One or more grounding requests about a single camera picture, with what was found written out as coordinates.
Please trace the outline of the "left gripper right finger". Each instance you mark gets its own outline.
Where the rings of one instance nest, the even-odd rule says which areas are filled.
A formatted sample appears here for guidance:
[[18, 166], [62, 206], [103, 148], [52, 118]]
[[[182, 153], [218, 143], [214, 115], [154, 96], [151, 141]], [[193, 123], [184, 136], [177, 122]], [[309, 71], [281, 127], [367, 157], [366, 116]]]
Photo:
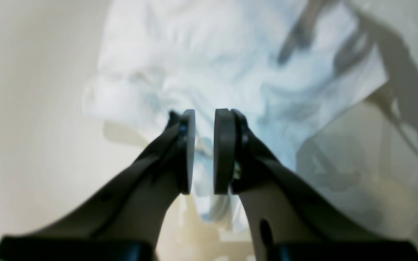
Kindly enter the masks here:
[[418, 261], [411, 243], [358, 225], [283, 166], [241, 112], [214, 115], [214, 192], [239, 196], [258, 261]]

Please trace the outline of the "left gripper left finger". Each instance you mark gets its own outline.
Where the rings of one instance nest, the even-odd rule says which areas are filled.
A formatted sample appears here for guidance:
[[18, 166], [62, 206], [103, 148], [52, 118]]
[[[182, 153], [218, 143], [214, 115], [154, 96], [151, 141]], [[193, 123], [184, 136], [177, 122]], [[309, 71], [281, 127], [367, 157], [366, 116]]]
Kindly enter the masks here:
[[171, 112], [138, 158], [68, 215], [4, 236], [0, 261], [152, 261], [165, 215], [192, 185], [195, 112]]

